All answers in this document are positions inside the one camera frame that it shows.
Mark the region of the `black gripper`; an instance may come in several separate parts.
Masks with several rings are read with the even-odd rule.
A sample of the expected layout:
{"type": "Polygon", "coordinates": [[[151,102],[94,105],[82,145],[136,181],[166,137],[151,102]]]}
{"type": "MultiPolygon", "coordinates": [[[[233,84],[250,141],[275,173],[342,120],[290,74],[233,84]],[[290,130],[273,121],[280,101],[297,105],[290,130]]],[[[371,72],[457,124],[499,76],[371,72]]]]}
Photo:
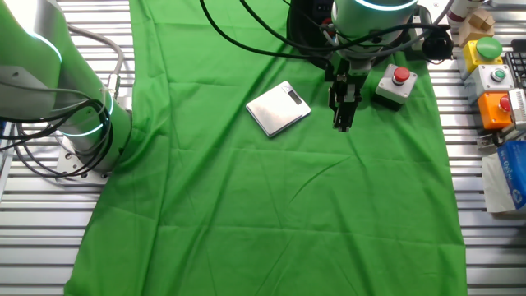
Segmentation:
{"type": "Polygon", "coordinates": [[[331,56],[325,69],[325,81],[344,81],[348,84],[329,88],[329,107],[334,112],[333,128],[347,132],[352,126],[358,105],[362,101],[361,89],[371,71],[371,59],[342,57],[339,53],[331,56]]]}

